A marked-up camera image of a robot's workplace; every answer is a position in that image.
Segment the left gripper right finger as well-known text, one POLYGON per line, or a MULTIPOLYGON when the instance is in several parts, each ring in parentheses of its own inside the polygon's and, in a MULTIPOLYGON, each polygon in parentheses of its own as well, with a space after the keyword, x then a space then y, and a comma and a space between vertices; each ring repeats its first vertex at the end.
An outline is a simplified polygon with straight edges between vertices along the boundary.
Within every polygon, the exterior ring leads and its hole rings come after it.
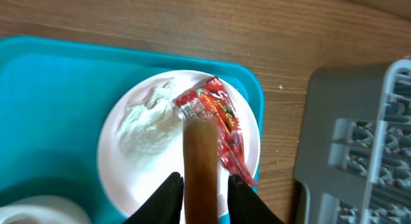
POLYGON ((227 204, 230 224, 284 224, 239 175, 229 176, 227 204))

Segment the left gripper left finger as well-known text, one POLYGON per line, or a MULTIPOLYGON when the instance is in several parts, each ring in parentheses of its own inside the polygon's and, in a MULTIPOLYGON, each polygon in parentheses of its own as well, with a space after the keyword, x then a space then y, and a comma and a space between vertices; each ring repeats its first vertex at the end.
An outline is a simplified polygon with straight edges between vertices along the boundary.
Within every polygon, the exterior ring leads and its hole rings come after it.
POLYGON ((179 224, 183 194, 184 180, 173 172, 123 224, 179 224))

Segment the orange carrot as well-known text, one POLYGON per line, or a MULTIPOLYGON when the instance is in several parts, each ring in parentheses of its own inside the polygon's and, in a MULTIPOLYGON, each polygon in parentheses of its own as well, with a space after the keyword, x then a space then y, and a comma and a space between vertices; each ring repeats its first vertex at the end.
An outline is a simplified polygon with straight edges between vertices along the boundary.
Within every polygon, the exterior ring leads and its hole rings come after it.
POLYGON ((184 211, 187 224, 218 222, 217 128, 214 119, 188 121, 184 127, 184 211))

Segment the white napkin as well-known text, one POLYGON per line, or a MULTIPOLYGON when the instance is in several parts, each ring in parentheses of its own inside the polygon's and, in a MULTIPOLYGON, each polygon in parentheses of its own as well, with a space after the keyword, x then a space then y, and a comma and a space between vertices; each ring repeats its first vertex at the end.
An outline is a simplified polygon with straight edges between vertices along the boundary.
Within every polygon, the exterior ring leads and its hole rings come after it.
POLYGON ((122 154, 133 161, 152 159, 166 153, 182 136, 182 121, 175 115, 173 99, 177 86, 168 82, 154 87, 148 97, 131 101, 119 125, 117 138, 122 154))

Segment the red snack wrapper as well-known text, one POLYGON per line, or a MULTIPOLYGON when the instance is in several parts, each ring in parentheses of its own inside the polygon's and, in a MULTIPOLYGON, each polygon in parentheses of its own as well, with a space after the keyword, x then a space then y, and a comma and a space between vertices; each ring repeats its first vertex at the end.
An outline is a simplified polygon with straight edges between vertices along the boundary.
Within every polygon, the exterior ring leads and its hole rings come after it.
POLYGON ((190 118, 216 119, 218 125, 218 160, 232 175, 239 175, 256 187, 245 163, 243 132, 240 119, 224 84, 219 77, 208 78, 202 86, 192 87, 177 96, 173 103, 177 115, 190 118))

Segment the white bowl with food scraps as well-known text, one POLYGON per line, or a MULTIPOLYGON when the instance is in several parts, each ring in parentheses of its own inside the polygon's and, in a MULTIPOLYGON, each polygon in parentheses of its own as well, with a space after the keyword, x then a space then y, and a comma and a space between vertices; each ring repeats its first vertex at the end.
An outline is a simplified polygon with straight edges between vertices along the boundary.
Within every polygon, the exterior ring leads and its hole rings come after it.
POLYGON ((1 224, 90 224, 88 214, 67 198, 31 196, 1 207, 1 224))

